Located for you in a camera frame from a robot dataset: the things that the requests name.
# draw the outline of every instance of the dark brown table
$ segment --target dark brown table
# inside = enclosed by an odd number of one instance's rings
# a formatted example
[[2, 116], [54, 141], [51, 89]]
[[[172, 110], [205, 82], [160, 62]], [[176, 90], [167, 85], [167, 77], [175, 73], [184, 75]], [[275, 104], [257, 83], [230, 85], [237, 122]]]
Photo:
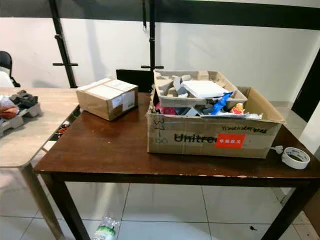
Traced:
[[295, 187], [263, 240], [276, 240], [320, 186], [320, 162], [282, 126], [273, 146], [296, 147], [311, 157], [295, 170], [270, 150], [266, 159], [147, 153], [150, 96], [139, 93], [138, 108], [115, 121], [83, 112], [34, 168], [77, 240], [88, 233], [65, 182]]

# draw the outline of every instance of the black chair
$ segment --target black chair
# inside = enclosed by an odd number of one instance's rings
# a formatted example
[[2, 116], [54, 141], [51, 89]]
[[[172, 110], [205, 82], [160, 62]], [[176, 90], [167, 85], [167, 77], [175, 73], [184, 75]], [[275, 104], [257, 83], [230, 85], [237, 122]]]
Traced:
[[137, 85], [140, 93], [150, 93], [154, 83], [151, 71], [117, 69], [116, 78]]
[[12, 58], [10, 54], [6, 51], [0, 51], [0, 67], [6, 68], [9, 70], [9, 77], [12, 81], [12, 84], [19, 88], [21, 85], [20, 83], [17, 83], [13, 76], [11, 76], [12, 72]]

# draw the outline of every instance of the open cardboard box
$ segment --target open cardboard box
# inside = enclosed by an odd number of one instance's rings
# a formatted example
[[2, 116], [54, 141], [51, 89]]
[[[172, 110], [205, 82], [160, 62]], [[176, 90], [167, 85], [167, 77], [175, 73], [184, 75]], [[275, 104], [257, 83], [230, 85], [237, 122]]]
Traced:
[[205, 105], [205, 98], [178, 97], [168, 95], [169, 89], [173, 87], [171, 76], [181, 77], [190, 75], [192, 80], [208, 80], [219, 84], [229, 92], [233, 92], [232, 96], [227, 100], [227, 107], [231, 109], [237, 103], [245, 103], [247, 98], [241, 91], [237, 89], [221, 72], [218, 71], [163, 71], [154, 70], [154, 85], [161, 106], [175, 108], [193, 108], [196, 105]]
[[238, 88], [246, 97], [246, 112], [262, 119], [186, 117], [153, 113], [159, 102], [153, 91], [146, 114], [149, 153], [266, 158], [284, 117], [252, 87]]

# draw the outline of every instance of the masking tape roll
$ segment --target masking tape roll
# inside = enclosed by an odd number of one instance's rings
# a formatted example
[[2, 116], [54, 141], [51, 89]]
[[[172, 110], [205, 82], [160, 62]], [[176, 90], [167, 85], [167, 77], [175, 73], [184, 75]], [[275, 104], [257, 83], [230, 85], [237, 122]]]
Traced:
[[[297, 157], [300, 161], [293, 159], [289, 155]], [[285, 148], [281, 158], [282, 162], [294, 169], [305, 169], [310, 162], [309, 155], [295, 147]]]

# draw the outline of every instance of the taped cardboard box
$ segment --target taped cardboard box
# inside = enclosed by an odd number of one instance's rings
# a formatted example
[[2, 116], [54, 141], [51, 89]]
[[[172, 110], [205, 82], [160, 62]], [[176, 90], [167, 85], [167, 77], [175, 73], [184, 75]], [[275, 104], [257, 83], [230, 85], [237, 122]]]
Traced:
[[191, 80], [208, 80], [217, 83], [229, 92], [233, 92], [232, 96], [227, 100], [227, 107], [231, 109], [237, 103], [245, 103], [247, 97], [238, 90], [221, 72], [218, 71], [163, 71], [154, 70], [154, 85], [160, 104], [163, 107], [175, 108], [193, 108], [196, 105], [205, 105], [205, 98], [195, 98], [191, 94], [188, 97], [178, 97], [172, 94], [173, 80], [172, 76], [190, 76]]
[[262, 119], [185, 117], [152, 113], [159, 102], [151, 97], [147, 117], [149, 153], [266, 158], [283, 116], [254, 88], [241, 87], [248, 98], [246, 112], [263, 113]]
[[109, 78], [78, 87], [80, 107], [106, 120], [113, 120], [138, 105], [138, 86]]

